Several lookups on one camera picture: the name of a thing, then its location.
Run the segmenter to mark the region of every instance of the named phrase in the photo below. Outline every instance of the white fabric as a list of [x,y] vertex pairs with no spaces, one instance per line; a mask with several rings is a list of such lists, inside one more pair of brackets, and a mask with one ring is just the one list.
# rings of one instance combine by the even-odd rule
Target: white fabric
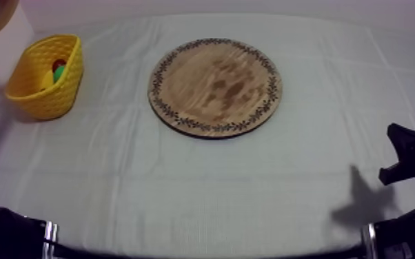
[[[396,162],[387,126],[415,129],[415,37],[259,14],[130,19],[37,38],[53,33],[82,39],[77,101],[41,123],[1,109],[0,205],[58,223],[64,244],[290,255],[352,245],[362,225],[415,208],[415,180],[378,180],[378,169]],[[275,114],[238,138],[178,134],[147,100],[157,61],[208,37],[253,45],[283,78]]]

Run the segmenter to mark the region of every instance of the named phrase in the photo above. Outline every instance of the wooden board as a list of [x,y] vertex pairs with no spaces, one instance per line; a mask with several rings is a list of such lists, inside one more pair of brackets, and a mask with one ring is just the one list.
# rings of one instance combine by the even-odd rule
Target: wooden board
[[200,39],[159,61],[148,98],[157,116],[175,130],[227,138],[264,123],[281,92],[275,65],[260,51],[229,39]]

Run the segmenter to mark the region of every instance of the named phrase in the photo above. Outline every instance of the woven plastic basket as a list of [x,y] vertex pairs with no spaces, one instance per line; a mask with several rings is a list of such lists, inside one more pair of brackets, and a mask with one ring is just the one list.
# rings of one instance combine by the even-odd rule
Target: woven plastic basket
[[[57,59],[66,61],[61,78],[41,90],[43,77]],[[82,74],[81,40],[76,35],[54,35],[37,41],[24,51],[5,94],[34,118],[58,118],[74,104]]]

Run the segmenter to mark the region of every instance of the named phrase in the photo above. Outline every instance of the wooden platter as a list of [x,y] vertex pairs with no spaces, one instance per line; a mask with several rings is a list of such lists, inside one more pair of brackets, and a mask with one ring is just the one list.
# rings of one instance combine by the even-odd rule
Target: wooden platter
[[262,52],[230,39],[199,39],[166,54],[150,78],[156,115],[175,130],[227,138],[264,123],[281,100],[281,78]]

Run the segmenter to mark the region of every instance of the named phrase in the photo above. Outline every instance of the basket rim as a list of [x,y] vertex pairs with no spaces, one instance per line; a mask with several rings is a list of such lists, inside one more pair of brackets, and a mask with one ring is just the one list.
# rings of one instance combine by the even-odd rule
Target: basket rim
[[[26,50],[24,50],[23,54],[21,55],[24,56],[24,54],[29,53],[33,48],[36,48],[39,45],[42,45],[44,43],[48,43],[49,41],[53,41],[56,40],[59,37],[74,37],[76,39],[76,43],[74,44],[74,48],[72,49],[71,55],[69,56],[69,59],[73,59],[76,55],[76,53],[79,51],[79,48],[81,46],[81,39],[75,35],[75,34],[55,34],[49,37],[46,37],[44,39],[41,39],[39,41],[34,42],[33,44],[31,44],[28,48],[26,48]],[[64,67],[64,71],[63,74],[67,74],[69,72],[69,69],[71,67],[72,62],[66,62],[66,66]],[[29,100],[33,100],[33,99],[37,99],[39,97],[43,97],[43,96],[47,96],[51,93],[53,93],[55,90],[57,90],[58,88],[61,87],[61,85],[63,84],[63,82],[65,81],[66,76],[62,76],[60,77],[60,79],[54,83],[52,86],[50,86],[49,88],[45,89],[44,91],[41,92],[36,92],[34,94],[30,94],[30,95],[26,95],[26,96],[11,96],[8,94],[8,88],[5,88],[5,95],[8,99],[13,100],[13,101],[29,101]]]

